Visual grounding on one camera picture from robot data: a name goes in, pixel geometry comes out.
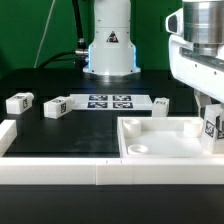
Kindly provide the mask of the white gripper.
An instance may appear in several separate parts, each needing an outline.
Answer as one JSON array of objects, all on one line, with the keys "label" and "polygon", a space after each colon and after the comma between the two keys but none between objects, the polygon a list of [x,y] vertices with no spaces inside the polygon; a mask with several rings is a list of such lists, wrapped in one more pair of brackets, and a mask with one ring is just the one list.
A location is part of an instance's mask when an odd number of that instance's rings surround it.
[{"label": "white gripper", "polygon": [[[173,77],[194,90],[198,116],[203,118],[211,98],[224,103],[224,44],[218,46],[216,57],[202,56],[193,51],[193,43],[183,38],[183,9],[166,18],[169,64]],[[224,111],[216,117],[217,139],[224,139]]]}]

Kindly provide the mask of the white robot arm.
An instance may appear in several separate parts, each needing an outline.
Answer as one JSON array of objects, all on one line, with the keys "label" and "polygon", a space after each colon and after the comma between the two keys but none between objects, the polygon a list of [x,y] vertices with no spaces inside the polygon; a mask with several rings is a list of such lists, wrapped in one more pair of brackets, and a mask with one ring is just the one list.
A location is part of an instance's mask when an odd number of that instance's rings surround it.
[{"label": "white robot arm", "polygon": [[[83,72],[109,82],[140,71],[130,40],[130,0],[94,0],[95,36]],[[214,126],[224,132],[224,0],[182,0],[165,20],[171,73],[207,103],[221,103]]]}]

